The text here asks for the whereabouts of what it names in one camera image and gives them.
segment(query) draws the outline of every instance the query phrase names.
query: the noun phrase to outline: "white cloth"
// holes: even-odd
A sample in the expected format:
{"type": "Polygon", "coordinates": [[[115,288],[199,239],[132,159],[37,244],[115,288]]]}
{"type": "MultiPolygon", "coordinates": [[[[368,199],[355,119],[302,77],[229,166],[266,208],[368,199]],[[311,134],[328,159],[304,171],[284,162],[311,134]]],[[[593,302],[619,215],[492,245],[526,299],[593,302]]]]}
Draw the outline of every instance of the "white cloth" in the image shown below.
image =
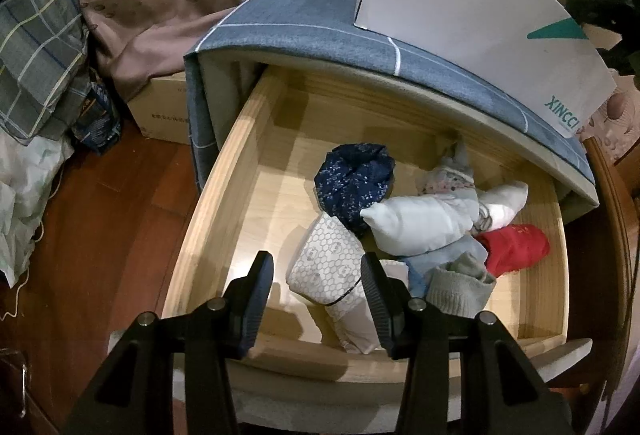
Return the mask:
{"type": "Polygon", "coordinates": [[[511,224],[527,203],[528,193],[529,186],[519,180],[479,192],[480,214],[474,233],[487,233],[511,224]]]}
{"type": "MultiPolygon", "coordinates": [[[[355,235],[323,212],[309,231],[300,256],[289,267],[286,282],[293,292],[326,306],[345,350],[369,354],[379,342],[360,282],[363,255],[355,235]]],[[[381,263],[388,274],[408,284],[404,263],[381,263]]]]}
{"type": "Polygon", "coordinates": [[[25,146],[0,129],[0,271],[9,287],[27,270],[53,177],[72,153],[66,137],[25,146]]]}
{"type": "Polygon", "coordinates": [[[469,209],[477,205],[476,190],[462,188],[438,195],[393,196],[360,215],[382,251],[415,256],[462,238],[474,225],[469,209]]]}

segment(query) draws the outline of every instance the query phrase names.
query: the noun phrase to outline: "screw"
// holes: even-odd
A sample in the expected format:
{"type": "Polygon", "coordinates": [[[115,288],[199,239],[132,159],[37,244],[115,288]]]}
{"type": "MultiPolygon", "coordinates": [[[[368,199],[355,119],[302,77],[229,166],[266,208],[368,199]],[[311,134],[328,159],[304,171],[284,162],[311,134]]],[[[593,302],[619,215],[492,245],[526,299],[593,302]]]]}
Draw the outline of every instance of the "screw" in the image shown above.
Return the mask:
{"type": "Polygon", "coordinates": [[[224,298],[211,298],[207,301],[207,309],[218,311],[226,307],[226,300],[224,298]]]}
{"type": "Polygon", "coordinates": [[[407,304],[411,310],[416,312],[422,312],[427,308],[427,303],[421,298],[411,298],[407,304]]]}
{"type": "Polygon", "coordinates": [[[156,321],[158,316],[156,316],[153,312],[142,312],[140,316],[138,316],[138,325],[142,325],[143,327],[148,327],[151,323],[156,321]]]}
{"type": "Polygon", "coordinates": [[[493,312],[489,312],[488,310],[483,310],[478,314],[479,320],[485,325],[493,325],[497,322],[498,318],[495,316],[493,312]]]}

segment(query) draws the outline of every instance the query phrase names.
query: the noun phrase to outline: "wooden floor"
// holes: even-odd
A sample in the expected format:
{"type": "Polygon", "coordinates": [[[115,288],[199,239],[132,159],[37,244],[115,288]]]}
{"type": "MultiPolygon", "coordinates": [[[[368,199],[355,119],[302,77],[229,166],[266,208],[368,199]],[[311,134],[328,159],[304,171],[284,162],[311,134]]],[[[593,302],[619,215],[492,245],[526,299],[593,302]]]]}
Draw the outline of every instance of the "wooden floor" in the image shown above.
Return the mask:
{"type": "MultiPolygon", "coordinates": [[[[142,311],[161,312],[196,200],[189,147],[145,139],[130,122],[102,157],[83,148],[65,164],[18,317],[0,323],[0,348],[24,351],[30,390],[56,426],[103,360],[110,332],[142,311]]],[[[16,287],[0,279],[2,312],[13,310],[16,287]]],[[[30,421],[38,435],[55,433],[31,405],[30,421]]]]}

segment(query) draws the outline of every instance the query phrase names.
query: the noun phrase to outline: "teal triangle logo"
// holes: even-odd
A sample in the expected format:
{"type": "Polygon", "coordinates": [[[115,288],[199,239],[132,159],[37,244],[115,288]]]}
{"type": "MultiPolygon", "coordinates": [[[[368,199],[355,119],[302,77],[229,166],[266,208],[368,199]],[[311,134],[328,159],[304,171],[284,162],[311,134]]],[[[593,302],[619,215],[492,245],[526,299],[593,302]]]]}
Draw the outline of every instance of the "teal triangle logo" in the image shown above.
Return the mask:
{"type": "Polygon", "coordinates": [[[573,18],[556,21],[527,34],[528,40],[571,39],[586,40],[588,37],[573,18]]]}

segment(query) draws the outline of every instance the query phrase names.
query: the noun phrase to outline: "light blue clothing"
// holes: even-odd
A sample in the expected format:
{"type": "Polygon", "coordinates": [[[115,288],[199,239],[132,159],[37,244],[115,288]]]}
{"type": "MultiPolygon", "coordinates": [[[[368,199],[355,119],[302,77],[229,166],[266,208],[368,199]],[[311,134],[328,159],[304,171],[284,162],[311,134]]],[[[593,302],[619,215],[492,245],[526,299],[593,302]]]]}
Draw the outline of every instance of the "light blue clothing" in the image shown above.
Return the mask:
{"type": "Polygon", "coordinates": [[[409,268],[409,292],[414,298],[426,296],[433,277],[433,270],[440,265],[457,260],[462,253],[470,253],[479,263],[489,256],[482,244],[471,235],[456,240],[430,253],[417,256],[402,256],[399,261],[409,268]]]}

